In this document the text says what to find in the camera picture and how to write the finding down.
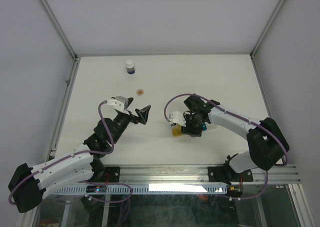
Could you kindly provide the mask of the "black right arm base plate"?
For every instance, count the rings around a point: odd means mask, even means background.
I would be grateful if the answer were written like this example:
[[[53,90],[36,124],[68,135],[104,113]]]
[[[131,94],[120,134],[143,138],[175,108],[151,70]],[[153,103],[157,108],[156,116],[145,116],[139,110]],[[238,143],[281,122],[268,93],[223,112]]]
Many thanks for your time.
[[[236,173],[229,167],[209,166],[207,168],[208,181],[211,183],[225,183],[231,185],[233,182],[253,182],[253,174],[250,169]]]

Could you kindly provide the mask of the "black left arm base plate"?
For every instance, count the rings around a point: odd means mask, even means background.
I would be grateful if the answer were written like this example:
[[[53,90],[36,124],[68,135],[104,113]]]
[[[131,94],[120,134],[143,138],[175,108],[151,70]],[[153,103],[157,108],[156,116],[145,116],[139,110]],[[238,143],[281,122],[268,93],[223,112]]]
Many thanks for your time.
[[[103,183],[118,183],[120,176],[121,168],[119,166],[106,166],[100,180]]]

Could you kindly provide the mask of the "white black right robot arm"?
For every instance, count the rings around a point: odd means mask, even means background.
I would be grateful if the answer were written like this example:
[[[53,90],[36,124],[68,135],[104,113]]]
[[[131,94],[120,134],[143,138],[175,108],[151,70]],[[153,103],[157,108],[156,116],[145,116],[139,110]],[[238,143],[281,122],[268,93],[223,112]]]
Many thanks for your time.
[[[219,102],[204,102],[191,95],[184,102],[187,107],[181,133],[201,137],[205,124],[221,126],[247,141],[248,150],[227,156],[225,163],[213,172],[217,181],[231,184],[241,174],[259,168],[269,171],[290,150],[289,144],[279,126],[272,118],[250,120],[248,117],[224,109]]]

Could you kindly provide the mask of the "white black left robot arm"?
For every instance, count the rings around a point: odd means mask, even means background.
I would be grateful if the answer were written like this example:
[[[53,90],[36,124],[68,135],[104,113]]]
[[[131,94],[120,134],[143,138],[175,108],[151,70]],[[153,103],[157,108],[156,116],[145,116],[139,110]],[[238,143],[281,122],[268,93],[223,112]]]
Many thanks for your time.
[[[93,133],[80,146],[49,161],[28,166],[19,165],[8,184],[10,205],[19,213],[37,207],[46,197],[68,185],[92,181],[99,182],[105,175],[101,158],[110,155],[129,124],[146,125],[151,106],[129,111],[133,98],[111,97],[98,107],[107,105],[116,112],[113,119],[98,111],[100,120]]]

